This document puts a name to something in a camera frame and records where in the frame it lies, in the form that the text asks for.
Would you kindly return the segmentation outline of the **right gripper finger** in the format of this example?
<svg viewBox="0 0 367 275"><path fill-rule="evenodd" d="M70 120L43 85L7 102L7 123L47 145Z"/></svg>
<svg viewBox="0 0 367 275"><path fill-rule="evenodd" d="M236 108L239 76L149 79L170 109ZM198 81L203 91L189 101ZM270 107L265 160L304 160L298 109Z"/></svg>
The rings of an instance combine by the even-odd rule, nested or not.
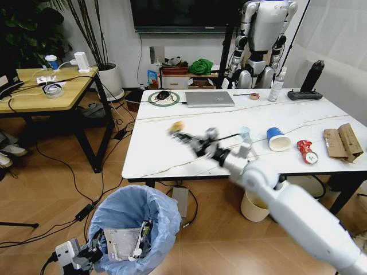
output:
<svg viewBox="0 0 367 275"><path fill-rule="evenodd" d="M178 128L170 128L167 133L171 138L177 139L179 141L191 141L191 140L203 140L204 139L201 136L197 136L197 135L194 136Z"/></svg>
<svg viewBox="0 0 367 275"><path fill-rule="evenodd" d="M172 134L171 138L179 143L186 144L189 146L194 152L199 152L201 150L200 139L197 137L192 137L187 134Z"/></svg>

